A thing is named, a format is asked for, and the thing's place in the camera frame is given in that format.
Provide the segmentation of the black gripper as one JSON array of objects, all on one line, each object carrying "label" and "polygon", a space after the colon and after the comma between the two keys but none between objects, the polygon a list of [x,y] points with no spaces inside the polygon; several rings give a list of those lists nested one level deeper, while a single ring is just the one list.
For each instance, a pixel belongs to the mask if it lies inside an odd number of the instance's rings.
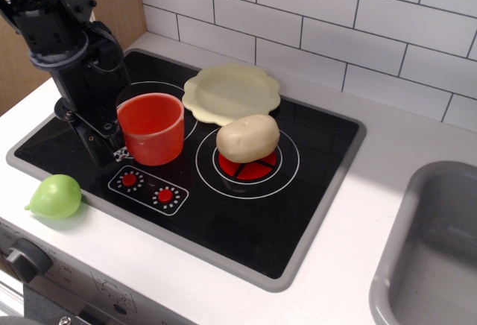
[{"label": "black gripper", "polygon": [[97,166],[106,166],[113,155],[105,140],[119,136],[116,105],[119,94],[130,85],[124,53],[103,22],[86,25],[85,53],[52,72],[61,99],[55,116],[75,125],[76,134]]}]

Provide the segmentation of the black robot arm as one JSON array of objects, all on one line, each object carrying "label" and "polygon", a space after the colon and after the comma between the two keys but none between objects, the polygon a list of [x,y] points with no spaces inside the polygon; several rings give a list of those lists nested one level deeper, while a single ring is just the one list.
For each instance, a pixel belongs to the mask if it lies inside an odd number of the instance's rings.
[{"label": "black robot arm", "polygon": [[112,31],[91,21],[95,0],[1,0],[1,16],[20,34],[29,58],[51,74],[60,100],[55,116],[69,123],[98,165],[126,156],[116,108],[130,85]]}]

